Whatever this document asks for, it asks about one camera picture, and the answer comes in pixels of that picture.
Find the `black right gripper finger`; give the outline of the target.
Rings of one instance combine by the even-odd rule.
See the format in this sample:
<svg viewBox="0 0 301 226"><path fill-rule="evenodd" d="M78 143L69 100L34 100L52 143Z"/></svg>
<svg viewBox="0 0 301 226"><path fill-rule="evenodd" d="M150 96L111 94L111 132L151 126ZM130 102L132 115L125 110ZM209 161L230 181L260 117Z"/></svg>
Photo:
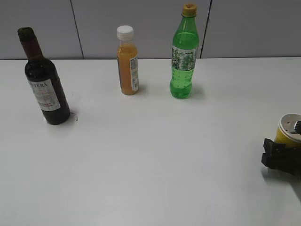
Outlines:
<svg viewBox="0 0 301 226"><path fill-rule="evenodd" d="M301 175L301 148L286 147L266 138L263 143L264 153L261 162L272 170L280 170L293 176Z"/></svg>
<svg viewBox="0 0 301 226"><path fill-rule="evenodd" d="M293 129L295 133L301 133L301 121L296 121Z"/></svg>

